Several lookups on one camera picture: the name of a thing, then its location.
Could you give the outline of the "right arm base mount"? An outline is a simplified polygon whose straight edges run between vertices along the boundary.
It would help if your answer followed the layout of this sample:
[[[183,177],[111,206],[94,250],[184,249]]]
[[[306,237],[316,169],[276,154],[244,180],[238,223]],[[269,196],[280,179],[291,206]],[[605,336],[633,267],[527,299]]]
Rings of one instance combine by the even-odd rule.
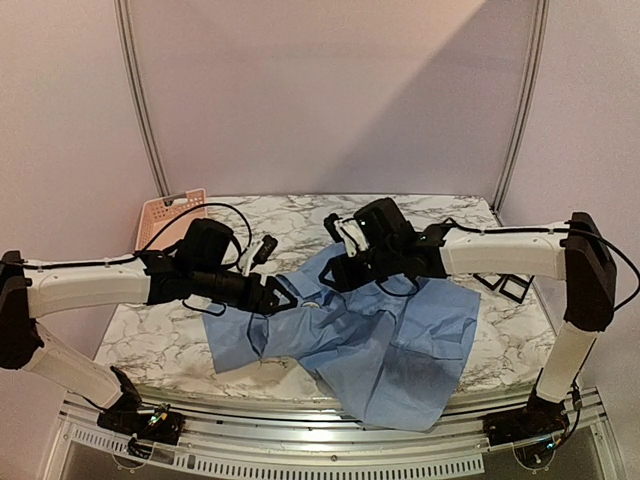
[[[577,429],[581,399],[577,405],[576,417],[571,422],[563,400],[554,403],[532,391],[523,407],[485,415],[483,432],[491,446],[538,439],[542,441],[542,450],[551,452],[563,445]]]

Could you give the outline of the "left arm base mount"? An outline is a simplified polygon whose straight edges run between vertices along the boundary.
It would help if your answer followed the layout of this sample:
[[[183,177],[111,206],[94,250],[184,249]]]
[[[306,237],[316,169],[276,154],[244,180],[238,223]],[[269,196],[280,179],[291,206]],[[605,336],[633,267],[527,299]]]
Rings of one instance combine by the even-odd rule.
[[[172,411],[168,404],[142,410],[140,396],[131,392],[123,393],[97,419],[97,425],[102,429],[167,445],[178,444],[185,422],[185,416]]]

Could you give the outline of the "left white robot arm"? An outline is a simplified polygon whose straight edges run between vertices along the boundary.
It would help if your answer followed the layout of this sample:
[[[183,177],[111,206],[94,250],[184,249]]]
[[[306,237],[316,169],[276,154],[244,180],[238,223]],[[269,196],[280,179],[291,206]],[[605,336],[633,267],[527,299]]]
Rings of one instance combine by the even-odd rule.
[[[192,296],[261,315],[292,309],[297,300],[279,280],[252,270],[276,245],[265,236],[259,245],[242,246],[230,227],[195,218],[173,244],[156,249],[147,243],[118,258],[43,263],[8,251],[1,259],[1,367],[49,379],[109,413],[126,433],[141,433],[149,415],[127,375],[64,344],[39,319],[68,310],[159,305]]]

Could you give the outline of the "blue shirt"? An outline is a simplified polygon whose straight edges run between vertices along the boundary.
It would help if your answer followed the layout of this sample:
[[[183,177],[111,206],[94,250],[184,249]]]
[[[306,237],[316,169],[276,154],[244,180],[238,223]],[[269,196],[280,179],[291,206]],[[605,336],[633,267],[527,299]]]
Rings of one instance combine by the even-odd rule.
[[[265,316],[229,308],[203,317],[212,362],[225,373],[275,357],[322,380],[343,410],[369,425],[430,429],[456,390],[475,339],[479,293],[447,279],[395,275],[340,293],[318,280],[344,253],[329,245],[280,281],[298,306]],[[305,308],[305,301],[321,308]]]

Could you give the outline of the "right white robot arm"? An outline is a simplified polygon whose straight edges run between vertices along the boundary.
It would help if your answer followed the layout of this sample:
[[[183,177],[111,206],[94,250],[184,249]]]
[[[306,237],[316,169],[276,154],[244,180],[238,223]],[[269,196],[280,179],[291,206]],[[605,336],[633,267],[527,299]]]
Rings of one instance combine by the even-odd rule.
[[[527,436],[554,422],[554,404],[569,392],[597,337],[623,306],[616,299],[614,261],[622,252],[584,212],[544,226],[479,229],[447,219],[417,231],[386,197],[350,218],[331,214],[324,226],[345,251],[327,261],[319,280],[340,292],[398,274],[410,280],[515,274],[565,283],[565,323],[536,382],[538,398],[517,415],[517,427]]]

